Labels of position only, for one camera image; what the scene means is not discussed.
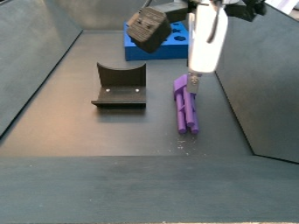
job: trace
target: hole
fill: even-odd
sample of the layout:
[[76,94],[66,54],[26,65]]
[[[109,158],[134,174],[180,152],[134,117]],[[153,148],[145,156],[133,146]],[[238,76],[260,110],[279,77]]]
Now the hole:
[[176,36],[176,37],[173,37],[173,39],[177,40],[177,41],[184,41],[184,40],[185,40],[185,37],[182,37],[182,36]]
[[181,32],[181,30],[172,29],[172,33]]

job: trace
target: black l-shaped holder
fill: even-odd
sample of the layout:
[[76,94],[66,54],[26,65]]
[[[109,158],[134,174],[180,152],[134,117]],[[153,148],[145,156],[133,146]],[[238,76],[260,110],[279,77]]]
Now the black l-shaped holder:
[[101,108],[145,108],[145,64],[114,69],[97,63],[100,90],[90,103]]

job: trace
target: purple stick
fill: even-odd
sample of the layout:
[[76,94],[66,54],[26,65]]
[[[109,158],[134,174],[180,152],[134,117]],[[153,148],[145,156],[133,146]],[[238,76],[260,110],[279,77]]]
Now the purple stick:
[[176,109],[177,109],[177,126],[178,133],[185,133],[185,121],[184,121],[184,112],[182,112],[182,96],[180,94],[176,95]]

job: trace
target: blue foam block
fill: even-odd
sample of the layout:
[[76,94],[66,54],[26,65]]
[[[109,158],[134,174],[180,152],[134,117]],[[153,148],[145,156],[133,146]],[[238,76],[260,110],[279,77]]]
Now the blue foam block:
[[188,32],[181,22],[170,24],[172,34],[153,53],[141,50],[126,35],[124,23],[125,60],[168,60],[188,58]]

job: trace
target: gray wall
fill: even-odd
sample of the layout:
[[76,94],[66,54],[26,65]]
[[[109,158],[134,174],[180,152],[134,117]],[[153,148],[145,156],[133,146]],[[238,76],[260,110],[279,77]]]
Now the gray wall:
[[299,23],[267,7],[230,18],[217,75],[257,155],[299,163]]
[[0,136],[80,32],[53,1],[0,5]]
[[[137,12],[145,0],[54,0],[82,30],[122,30],[122,23]],[[153,0],[150,5],[172,0]]]

